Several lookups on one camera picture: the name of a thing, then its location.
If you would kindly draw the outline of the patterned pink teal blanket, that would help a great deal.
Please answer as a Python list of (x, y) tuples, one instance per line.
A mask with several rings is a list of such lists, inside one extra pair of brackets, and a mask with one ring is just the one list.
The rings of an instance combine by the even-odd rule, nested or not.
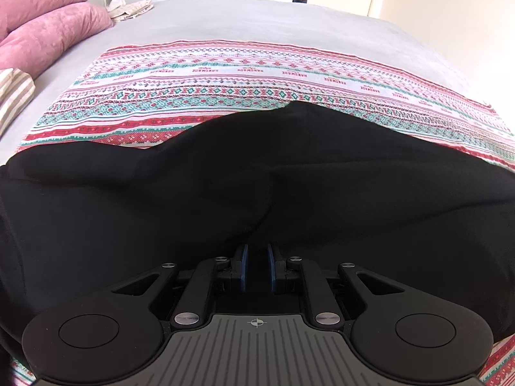
[[(390, 66), (287, 44), (228, 40), (128, 45), (96, 59), (43, 113), (17, 153), (93, 142), (148, 149), (211, 119), (301, 102), (467, 153), (514, 174), (514, 136), (490, 107)], [(248, 247), (250, 284), (270, 280), (268, 247)], [(514, 331), (482, 363), (514, 382)]]

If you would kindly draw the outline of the pink pillow near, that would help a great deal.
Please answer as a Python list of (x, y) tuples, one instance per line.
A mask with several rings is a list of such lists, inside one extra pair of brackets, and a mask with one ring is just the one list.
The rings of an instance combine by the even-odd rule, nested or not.
[(1, 68), (39, 77), (68, 49), (114, 26), (107, 10), (76, 3), (21, 25), (1, 42)]

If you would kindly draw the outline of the beige striped cloth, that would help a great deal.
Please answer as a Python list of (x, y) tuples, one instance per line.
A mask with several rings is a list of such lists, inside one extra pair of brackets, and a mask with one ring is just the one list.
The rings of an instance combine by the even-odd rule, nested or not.
[(0, 135), (32, 101), (35, 93), (32, 77), (19, 69), (8, 68), (0, 73)]

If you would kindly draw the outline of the crumpled beige cloth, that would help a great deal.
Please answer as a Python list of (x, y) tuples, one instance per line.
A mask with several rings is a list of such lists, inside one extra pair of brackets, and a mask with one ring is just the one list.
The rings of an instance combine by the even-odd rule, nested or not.
[(114, 22), (122, 22), (133, 19), (151, 11), (154, 8), (152, 0), (141, 0), (128, 4), (126, 0), (112, 0), (108, 5), (109, 17)]

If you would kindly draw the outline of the black pants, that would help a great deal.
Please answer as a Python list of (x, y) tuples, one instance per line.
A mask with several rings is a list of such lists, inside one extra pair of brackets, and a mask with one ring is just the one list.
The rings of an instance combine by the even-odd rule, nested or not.
[(514, 174), (294, 102), (148, 149), (39, 145), (1, 169), (1, 358), (42, 311), (245, 245), (354, 262), (514, 331)]

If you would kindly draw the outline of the grey bed sheet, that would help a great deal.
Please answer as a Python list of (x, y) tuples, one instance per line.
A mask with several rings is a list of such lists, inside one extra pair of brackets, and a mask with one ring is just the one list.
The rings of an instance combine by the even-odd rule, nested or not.
[(36, 81), (35, 97), (1, 138), (6, 160), (51, 104), (104, 51), (127, 44), (225, 39), (293, 44), (355, 55), (400, 68), (492, 106), (514, 127), (514, 51), (488, 34), (461, 38), (462, 55), (444, 55), (407, 27), (313, 5), (259, 0), (168, 0), (75, 45)]

